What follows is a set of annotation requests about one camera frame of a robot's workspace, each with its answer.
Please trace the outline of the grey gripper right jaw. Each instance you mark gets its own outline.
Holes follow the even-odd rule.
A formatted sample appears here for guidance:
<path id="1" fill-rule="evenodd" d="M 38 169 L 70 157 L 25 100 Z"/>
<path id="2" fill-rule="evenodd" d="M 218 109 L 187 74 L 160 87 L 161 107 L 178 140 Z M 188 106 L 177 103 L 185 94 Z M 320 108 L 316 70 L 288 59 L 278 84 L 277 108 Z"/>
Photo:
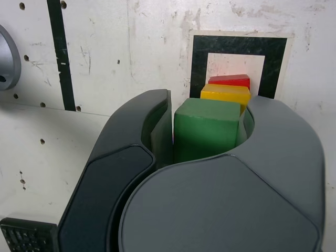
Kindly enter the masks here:
<path id="1" fill-rule="evenodd" d="M 256 96 L 247 139 L 223 154 L 164 167 L 128 199 L 120 251 L 320 251 L 325 158 L 314 129 Z"/>

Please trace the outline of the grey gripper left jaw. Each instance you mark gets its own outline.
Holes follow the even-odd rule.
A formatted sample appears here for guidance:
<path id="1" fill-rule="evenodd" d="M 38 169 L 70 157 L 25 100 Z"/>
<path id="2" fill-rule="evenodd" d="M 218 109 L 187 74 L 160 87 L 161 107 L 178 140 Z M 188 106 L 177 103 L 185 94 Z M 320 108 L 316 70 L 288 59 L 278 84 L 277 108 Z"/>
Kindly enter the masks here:
<path id="1" fill-rule="evenodd" d="M 171 93 L 146 91 L 103 127 L 57 231 L 60 251 L 118 251 L 123 209 L 135 188 L 173 162 Z"/>

